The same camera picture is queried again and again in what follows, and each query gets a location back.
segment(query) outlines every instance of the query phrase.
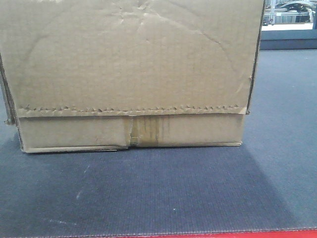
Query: carpeted surface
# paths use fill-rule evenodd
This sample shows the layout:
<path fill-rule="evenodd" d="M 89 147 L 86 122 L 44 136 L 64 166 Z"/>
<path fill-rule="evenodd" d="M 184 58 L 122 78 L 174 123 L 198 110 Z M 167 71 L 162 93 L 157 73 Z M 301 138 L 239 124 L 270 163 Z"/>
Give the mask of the carpeted surface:
<path fill-rule="evenodd" d="M 316 228 L 316 62 L 261 52 L 240 148 L 27 155 L 0 124 L 0 237 Z"/>

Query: cardboard box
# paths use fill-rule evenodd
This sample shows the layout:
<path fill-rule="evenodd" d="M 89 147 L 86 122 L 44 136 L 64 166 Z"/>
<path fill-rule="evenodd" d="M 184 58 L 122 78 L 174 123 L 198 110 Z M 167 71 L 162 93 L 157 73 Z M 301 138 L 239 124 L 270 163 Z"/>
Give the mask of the cardboard box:
<path fill-rule="evenodd" d="M 0 5 L 2 92 L 23 151 L 241 145 L 262 1 Z"/>

